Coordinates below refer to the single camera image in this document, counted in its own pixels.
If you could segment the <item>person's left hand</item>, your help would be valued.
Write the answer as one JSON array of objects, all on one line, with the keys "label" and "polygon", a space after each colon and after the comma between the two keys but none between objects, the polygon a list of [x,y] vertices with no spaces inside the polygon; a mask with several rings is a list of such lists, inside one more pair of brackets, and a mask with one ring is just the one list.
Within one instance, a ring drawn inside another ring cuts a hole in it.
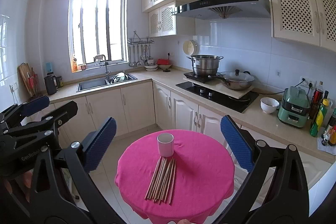
[{"label": "person's left hand", "polygon": [[32,178],[33,178],[33,172],[32,170],[29,170],[23,174],[20,174],[13,180],[9,181],[5,178],[2,178],[1,181],[3,182],[5,188],[10,194],[13,194],[13,186],[15,186],[15,189],[20,189],[25,194],[27,202],[30,202]]}]

